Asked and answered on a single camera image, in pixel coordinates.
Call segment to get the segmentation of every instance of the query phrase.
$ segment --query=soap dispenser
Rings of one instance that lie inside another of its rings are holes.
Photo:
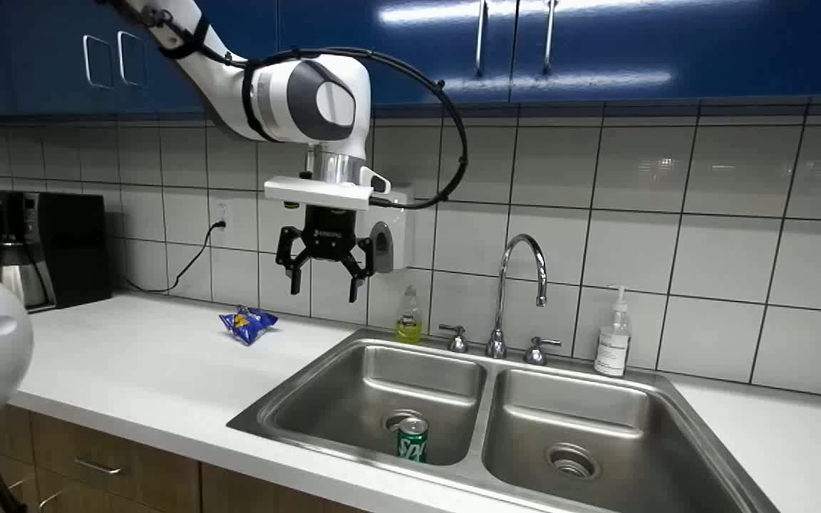
[[[631,338],[628,287],[618,287],[613,301],[613,321],[598,332],[598,354],[594,368],[606,375],[621,375],[628,371]]]
[[[420,298],[413,287],[406,287],[400,319],[393,321],[393,338],[422,341]]]

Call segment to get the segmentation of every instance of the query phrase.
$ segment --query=green can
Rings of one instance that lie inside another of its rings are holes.
[[[400,459],[427,462],[432,425],[422,415],[409,415],[397,425]]]

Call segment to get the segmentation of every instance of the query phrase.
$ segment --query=sink rim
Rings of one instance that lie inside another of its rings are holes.
[[[477,399],[477,418],[473,418],[473,433],[469,448],[462,449],[466,456],[454,465],[413,465],[390,453],[376,453],[376,449],[363,449],[346,442],[333,439],[319,439],[319,435],[306,435],[289,428],[273,425],[273,412],[312,378],[326,372],[332,365],[346,359],[353,349],[365,348],[389,348],[397,354],[424,354],[437,359],[450,359],[450,361],[466,361],[466,365],[479,365],[484,371],[484,381]],[[484,465],[484,449],[489,449],[489,428],[493,408],[501,408],[501,399],[497,399],[497,378],[501,372],[539,372],[551,378],[573,378],[573,381],[588,381],[588,383],[606,383],[606,388],[628,388],[628,391],[643,391],[651,399],[657,399],[671,418],[680,425],[680,430],[688,435],[688,442],[698,449],[698,459],[710,466],[714,479],[724,487],[724,493],[734,496],[739,509],[765,509],[765,513],[779,513],[779,507],[765,496],[765,489],[754,482],[754,475],[734,459],[734,453],[722,445],[722,439],[704,425],[704,418],[692,411],[692,405],[674,388],[671,378],[658,372],[637,372],[631,371],[624,378],[611,378],[603,372],[590,372],[588,368],[580,368],[577,361],[551,361],[551,365],[524,365],[516,359],[490,359],[479,354],[450,354],[444,348],[434,345],[406,345],[393,341],[383,332],[375,331],[358,331],[332,349],[326,349],[319,359],[308,361],[300,372],[278,383],[271,393],[249,405],[242,412],[236,412],[228,428],[245,430],[253,435],[266,435],[273,442],[286,442],[293,448],[306,448],[315,453],[326,453],[333,459],[349,459],[359,465],[370,465],[389,473],[400,475],[413,475],[422,482],[457,487],[473,496],[489,496],[497,502],[519,503],[519,507],[534,507],[534,509],[584,509],[584,513],[603,513],[606,507],[584,503],[584,502],[570,502],[558,496],[547,496],[530,487],[509,483],[499,475],[493,475]]]

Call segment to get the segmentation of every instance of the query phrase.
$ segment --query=stainless steel sink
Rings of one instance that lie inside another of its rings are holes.
[[[390,422],[420,411],[427,462]],[[358,332],[232,428],[537,509],[777,509],[663,375],[447,354]]]

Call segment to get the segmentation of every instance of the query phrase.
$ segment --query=countertop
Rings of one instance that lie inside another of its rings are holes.
[[[245,348],[219,309],[115,297],[35,314],[35,359],[13,405],[363,509],[523,509],[225,428],[353,326],[286,316]],[[674,381],[785,513],[821,513],[821,399]]]

